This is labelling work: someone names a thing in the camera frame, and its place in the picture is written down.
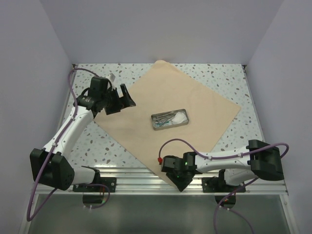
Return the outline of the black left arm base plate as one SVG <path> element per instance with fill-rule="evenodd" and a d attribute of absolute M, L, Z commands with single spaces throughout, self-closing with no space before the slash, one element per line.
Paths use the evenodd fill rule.
<path fill-rule="evenodd" d="M 116 191 L 117 178 L 116 177 L 101 177 L 97 183 L 79 184 L 73 186 L 73 192 L 78 193 L 97 193 L 97 192 L 111 192 Z"/>

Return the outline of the teal blade packet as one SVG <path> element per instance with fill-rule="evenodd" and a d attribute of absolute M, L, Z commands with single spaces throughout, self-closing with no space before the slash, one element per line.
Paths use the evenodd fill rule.
<path fill-rule="evenodd" d="M 157 128 L 160 128 L 160 127 L 163 127 L 163 126 L 169 126 L 169 125 L 171 125 L 171 123 L 170 123 L 169 121 L 166 121 L 166 122 L 157 122 L 157 123 L 155 124 L 155 126 L 156 126 Z"/>

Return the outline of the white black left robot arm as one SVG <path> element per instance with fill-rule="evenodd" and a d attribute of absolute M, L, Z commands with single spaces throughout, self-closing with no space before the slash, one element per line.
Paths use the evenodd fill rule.
<path fill-rule="evenodd" d="M 33 179 L 54 189 L 67 190 L 72 185 L 95 185 L 100 183 L 96 168 L 71 165 L 69 157 L 79 139 L 100 112 L 111 115 L 127 107 L 135 107 L 125 84 L 120 85 L 122 96 L 108 78 L 93 77 L 90 87 L 74 97 L 73 108 L 55 136 L 41 149 L 30 153 Z"/>

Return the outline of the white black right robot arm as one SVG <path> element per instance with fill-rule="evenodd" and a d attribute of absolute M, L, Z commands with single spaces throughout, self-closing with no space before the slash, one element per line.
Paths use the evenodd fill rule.
<path fill-rule="evenodd" d="M 262 179 L 281 181 L 284 179 L 281 159 L 289 146 L 286 143 L 267 144 L 252 139 L 246 146 L 232 151 L 201 153 L 192 145 L 182 157 L 158 156 L 157 160 L 167 178 L 180 192 L 192 182 L 195 175 L 217 170 L 217 177 L 205 180 L 203 190 L 211 193 L 225 193 L 244 188 L 247 180 Z"/>

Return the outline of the beige cloth mat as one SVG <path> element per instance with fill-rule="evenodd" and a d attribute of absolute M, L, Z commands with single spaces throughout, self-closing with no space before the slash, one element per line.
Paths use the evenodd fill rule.
<path fill-rule="evenodd" d="M 159 60 L 130 88 L 136 105 L 98 114 L 96 124 L 166 183 L 158 157 L 182 157 L 194 146 L 211 151 L 240 107 Z"/>

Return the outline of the metal tray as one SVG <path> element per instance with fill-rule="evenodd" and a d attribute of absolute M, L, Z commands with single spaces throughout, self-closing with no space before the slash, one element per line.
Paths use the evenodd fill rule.
<path fill-rule="evenodd" d="M 174 116 L 174 117 L 171 117 L 171 118 L 168 118 L 168 119 L 165 119 L 165 120 L 162 121 L 162 122 L 169 121 L 169 122 L 171 123 L 171 125 L 169 125 L 169 126 L 163 126 L 163 127 L 157 128 L 157 127 L 155 126 L 155 124 L 156 124 L 158 121 L 152 120 L 152 116 L 157 115 L 157 114 L 153 114 L 153 115 L 151 115 L 151 122 L 152 122 L 152 127 L 153 127 L 153 129 L 154 129 L 155 131 L 164 130 L 164 129 L 169 129 L 169 128 L 174 128 L 174 127 L 180 127 L 180 126 L 184 126 L 184 125 L 188 125 L 188 124 L 189 124 L 189 121 L 190 121 L 190 120 L 189 120 L 187 111 L 186 111 L 185 109 L 178 109 L 178 110 L 173 110 L 173 111 L 168 111 L 168 112 L 173 112 L 173 113 L 175 113 L 175 115 L 176 115 L 176 113 L 178 113 L 178 112 L 184 112 L 185 115 L 186 115 L 186 117 L 187 117 L 187 120 L 184 121 L 183 123 L 180 123 L 180 124 L 173 124 L 173 123 L 172 123 L 172 119 L 175 117 L 175 116 Z"/>

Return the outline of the steel hemostat forceps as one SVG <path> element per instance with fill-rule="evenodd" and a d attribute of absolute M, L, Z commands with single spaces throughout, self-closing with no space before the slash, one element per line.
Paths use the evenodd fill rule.
<path fill-rule="evenodd" d="M 162 122 L 163 120 L 174 117 L 174 116 L 175 116 L 175 113 L 173 112 L 157 114 L 157 115 L 152 116 L 152 120 Z"/>

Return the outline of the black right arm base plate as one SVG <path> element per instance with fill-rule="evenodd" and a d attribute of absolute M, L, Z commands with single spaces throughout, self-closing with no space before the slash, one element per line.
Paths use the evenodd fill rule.
<path fill-rule="evenodd" d="M 204 193 L 230 193 L 241 187 L 228 185 L 218 177 L 203 177 L 201 185 Z"/>

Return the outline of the white gauze pad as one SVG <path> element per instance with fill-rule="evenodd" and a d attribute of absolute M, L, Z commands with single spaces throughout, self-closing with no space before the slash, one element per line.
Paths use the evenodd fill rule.
<path fill-rule="evenodd" d="M 172 119 L 173 124 L 180 124 L 187 120 L 187 117 L 184 112 L 176 113 L 175 117 Z"/>

